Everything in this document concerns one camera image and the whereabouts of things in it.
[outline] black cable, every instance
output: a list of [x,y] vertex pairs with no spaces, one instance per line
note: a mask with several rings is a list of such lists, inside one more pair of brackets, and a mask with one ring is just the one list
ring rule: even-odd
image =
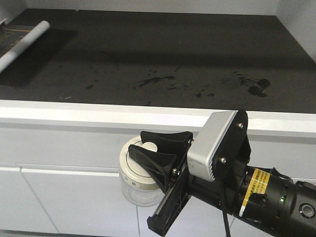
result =
[[224,186],[224,182],[222,180],[220,181],[220,183],[221,183],[221,206],[222,206],[222,212],[223,212],[226,237],[231,237],[231,231],[229,229],[227,209],[226,209],[225,186]]

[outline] white tube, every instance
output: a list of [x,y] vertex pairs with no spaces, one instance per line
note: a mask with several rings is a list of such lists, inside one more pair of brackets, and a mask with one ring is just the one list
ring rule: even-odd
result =
[[26,36],[24,36],[12,49],[0,58],[0,73],[9,66],[21,53],[24,52],[50,27],[47,21],[40,22]]

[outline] white countertop edge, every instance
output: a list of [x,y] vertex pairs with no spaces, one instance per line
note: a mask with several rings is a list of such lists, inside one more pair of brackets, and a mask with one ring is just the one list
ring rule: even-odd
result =
[[[0,100],[0,123],[190,130],[223,110]],[[316,138],[316,114],[247,111],[248,134]]]

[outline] yellow warning label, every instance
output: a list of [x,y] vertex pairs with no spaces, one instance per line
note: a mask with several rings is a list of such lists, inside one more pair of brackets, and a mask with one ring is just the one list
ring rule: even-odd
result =
[[257,194],[264,194],[266,192],[268,182],[270,179],[270,174],[267,172],[264,172],[260,169],[255,169],[253,172],[253,175],[251,177],[246,195],[244,197],[244,200],[242,202],[242,206],[240,208],[239,215],[242,216],[243,211],[245,210],[249,197],[252,193],[257,193]]

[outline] white wall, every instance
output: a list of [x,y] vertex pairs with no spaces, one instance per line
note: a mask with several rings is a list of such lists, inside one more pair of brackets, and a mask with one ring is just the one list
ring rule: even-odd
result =
[[9,22],[26,8],[25,0],[0,0],[0,20],[7,18]]
[[279,0],[26,0],[29,8],[275,15]]
[[316,62],[316,0],[281,0],[276,16]]

